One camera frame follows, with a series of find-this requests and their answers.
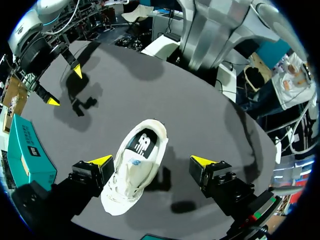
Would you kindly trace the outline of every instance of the shoe tongue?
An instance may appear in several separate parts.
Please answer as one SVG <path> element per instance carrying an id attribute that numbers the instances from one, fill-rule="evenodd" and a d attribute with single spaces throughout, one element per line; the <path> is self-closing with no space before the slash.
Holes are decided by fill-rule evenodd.
<path id="1" fill-rule="evenodd" d="M 127 197 L 132 197 L 141 183 L 148 177 L 153 162 L 144 156 L 126 149 L 122 155 L 122 162 L 118 169 L 117 192 Z"/>

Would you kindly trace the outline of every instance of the white cable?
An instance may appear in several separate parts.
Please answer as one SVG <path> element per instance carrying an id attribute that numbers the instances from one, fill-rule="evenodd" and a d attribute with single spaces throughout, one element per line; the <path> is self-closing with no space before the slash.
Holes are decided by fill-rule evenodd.
<path id="1" fill-rule="evenodd" d="M 313 99 L 315 98 L 316 94 L 317 94 L 317 92 L 315 91 L 314 94 L 313 94 L 313 96 L 312 96 L 312 98 L 309 100 L 308 104 L 305 106 L 303 112 L 301 113 L 301 115 L 300 115 L 300 117 L 299 117 L 299 120 L 298 120 L 298 121 L 295 123 L 295 125 L 294 125 L 293 133 L 292 133 L 292 135 L 291 135 L 290 145 L 289 145 L 289 146 L 290 146 L 290 150 L 291 150 L 291 152 L 292 152 L 293 154 L 305 154 L 305 153 L 309 152 L 311 149 L 313 149 L 313 148 L 318 144 L 318 139 L 317 139 L 312 146 L 310 146 L 310 147 L 308 147 L 307 149 L 302 150 L 302 151 L 296 151 L 296 150 L 292 147 L 292 143 L 294 142 L 294 141 L 293 141 L 293 140 L 294 140 L 293 138 L 295 137 L 295 133 L 296 133 L 297 127 L 298 127 L 299 123 L 301 122 L 302 118 L 304 117 L 304 115 L 306 114 L 306 112 L 307 112 L 308 108 L 310 107 L 310 105 L 311 105 Z"/>
<path id="2" fill-rule="evenodd" d="M 61 28 L 60 30 L 58 30 L 58 31 L 56 31 L 56 32 L 46 31 L 46 32 L 44 32 L 44 34 L 47 34 L 47 35 L 56 35 L 56 34 L 61 33 L 63 30 L 65 30 L 65 28 L 71 23 L 72 19 L 73 19 L 74 16 L 76 15 L 76 11 L 77 11 L 77 9 L 78 9 L 79 3 L 80 3 L 80 0 L 78 0 L 78 2 L 76 3 L 76 6 L 75 6 L 75 9 L 74 9 L 74 12 L 73 12 L 71 18 L 70 18 L 69 21 L 66 23 L 66 25 L 64 25 L 63 28 Z"/>

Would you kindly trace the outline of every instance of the new balance logo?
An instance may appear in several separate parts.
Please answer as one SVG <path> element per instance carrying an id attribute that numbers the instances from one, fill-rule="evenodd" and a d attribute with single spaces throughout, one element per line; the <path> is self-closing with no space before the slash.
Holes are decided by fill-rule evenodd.
<path id="1" fill-rule="evenodd" d="M 144 133 L 141 135 L 140 139 L 139 139 L 139 143 L 137 143 L 134 147 L 134 149 L 136 150 L 136 152 L 138 154 L 140 154 L 141 156 L 144 155 L 144 151 L 147 150 L 147 148 L 149 147 L 150 144 L 150 138 L 147 137 L 147 135 Z"/>
<path id="2" fill-rule="evenodd" d="M 137 160 L 137 159 L 134 159 L 134 158 L 131 158 L 131 159 L 129 160 L 129 162 L 132 163 L 132 164 L 135 165 L 135 166 L 138 166 L 138 165 L 141 163 L 141 161 L 139 161 L 139 160 Z"/>

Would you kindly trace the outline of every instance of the cardboard box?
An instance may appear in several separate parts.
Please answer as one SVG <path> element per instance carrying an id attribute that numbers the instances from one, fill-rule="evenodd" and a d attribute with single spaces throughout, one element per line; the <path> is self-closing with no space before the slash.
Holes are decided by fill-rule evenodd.
<path id="1" fill-rule="evenodd" d="M 9 134 L 11 123 L 12 123 L 12 117 L 8 115 L 8 111 L 4 114 L 4 120 L 3 120 L 3 132 L 6 134 Z"/>
<path id="2" fill-rule="evenodd" d="M 2 104 L 10 108 L 11 100 L 15 96 L 18 96 L 18 102 L 11 116 L 13 116 L 13 114 L 21 115 L 28 98 L 26 86 L 15 77 L 11 77 Z"/>
<path id="3" fill-rule="evenodd" d="M 7 160 L 15 185 L 36 181 L 47 191 L 57 170 L 39 142 L 32 123 L 15 114 L 9 134 Z"/>
<path id="4" fill-rule="evenodd" d="M 11 117 L 13 117 L 14 114 L 18 114 L 20 116 L 27 103 L 28 95 L 26 92 L 19 92 L 17 97 L 18 97 L 18 101 L 11 112 Z"/>

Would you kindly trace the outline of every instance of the shoe insole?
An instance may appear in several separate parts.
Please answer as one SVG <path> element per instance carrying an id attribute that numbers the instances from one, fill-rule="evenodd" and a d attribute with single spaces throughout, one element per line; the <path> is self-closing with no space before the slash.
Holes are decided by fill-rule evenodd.
<path id="1" fill-rule="evenodd" d="M 158 136 L 154 131 L 145 128 L 134 136 L 127 149 L 147 159 L 154 149 L 157 139 Z"/>

